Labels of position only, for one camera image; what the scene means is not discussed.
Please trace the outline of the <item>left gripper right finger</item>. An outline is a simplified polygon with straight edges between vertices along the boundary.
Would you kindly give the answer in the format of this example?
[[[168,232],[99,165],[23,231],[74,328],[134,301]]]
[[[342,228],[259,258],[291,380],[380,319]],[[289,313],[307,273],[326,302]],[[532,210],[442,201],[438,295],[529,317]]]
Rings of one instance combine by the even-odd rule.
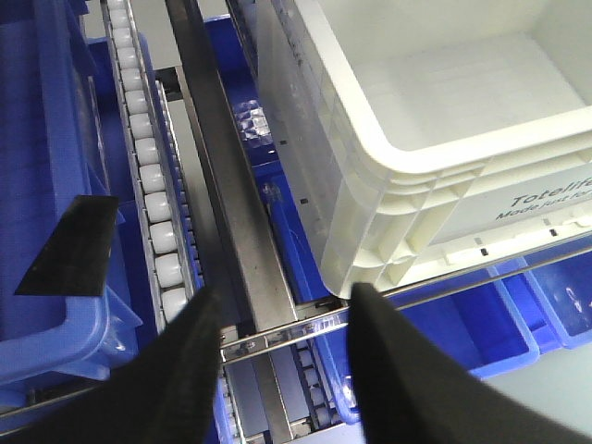
[[[368,443],[588,443],[467,373],[369,283],[351,288],[347,351]]]

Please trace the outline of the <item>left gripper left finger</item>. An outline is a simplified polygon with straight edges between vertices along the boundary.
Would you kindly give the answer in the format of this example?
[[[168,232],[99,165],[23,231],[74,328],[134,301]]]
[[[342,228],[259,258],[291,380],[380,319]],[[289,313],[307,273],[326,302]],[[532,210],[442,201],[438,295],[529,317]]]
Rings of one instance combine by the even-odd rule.
[[[198,290],[163,333],[108,381],[5,443],[203,443],[220,369],[218,298]]]

